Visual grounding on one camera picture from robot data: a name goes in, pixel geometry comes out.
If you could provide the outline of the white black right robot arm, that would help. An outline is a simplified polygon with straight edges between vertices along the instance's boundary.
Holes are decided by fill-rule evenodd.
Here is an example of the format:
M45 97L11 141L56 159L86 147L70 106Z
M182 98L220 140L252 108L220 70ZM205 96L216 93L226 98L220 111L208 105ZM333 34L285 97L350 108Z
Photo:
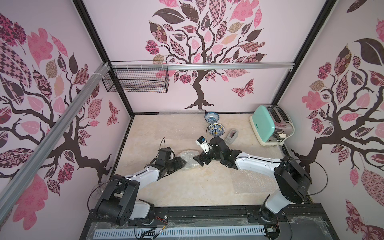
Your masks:
M194 157L200 166L218 161L227 168L252 171L276 180L279 188L262 204L262 214L276 215L290 204L302 204L313 182L303 167L288 156L271 159L231 150L220 137L214 137L207 142L206 138L201 136L196 140L196 144L203 151Z

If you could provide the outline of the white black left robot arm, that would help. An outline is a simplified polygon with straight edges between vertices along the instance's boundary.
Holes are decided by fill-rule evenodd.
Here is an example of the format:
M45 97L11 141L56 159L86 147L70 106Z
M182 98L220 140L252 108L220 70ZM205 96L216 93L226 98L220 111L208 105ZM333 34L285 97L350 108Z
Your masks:
M183 158L176 157L170 147L159 149L143 170L127 176L114 175L104 183L106 187L91 213L119 226L130 220L152 223L155 205L139 200L139 190L184 168L186 163Z

